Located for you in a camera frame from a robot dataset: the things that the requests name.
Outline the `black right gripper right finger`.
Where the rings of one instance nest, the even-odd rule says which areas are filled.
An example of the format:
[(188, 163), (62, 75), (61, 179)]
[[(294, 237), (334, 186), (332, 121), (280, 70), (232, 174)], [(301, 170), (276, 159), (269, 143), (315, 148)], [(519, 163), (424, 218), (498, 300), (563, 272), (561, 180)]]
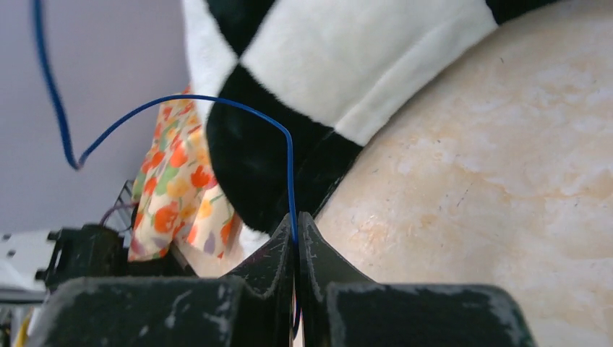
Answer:
[(515, 300), (496, 286), (378, 283), (297, 220), (305, 346), (535, 346)]

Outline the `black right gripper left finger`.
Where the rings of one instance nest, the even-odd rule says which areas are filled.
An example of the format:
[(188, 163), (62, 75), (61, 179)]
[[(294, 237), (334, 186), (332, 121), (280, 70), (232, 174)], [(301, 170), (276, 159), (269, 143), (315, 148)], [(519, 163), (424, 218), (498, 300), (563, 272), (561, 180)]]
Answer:
[(290, 346), (293, 244), (271, 240), (224, 276), (78, 278), (56, 290), (28, 346)]

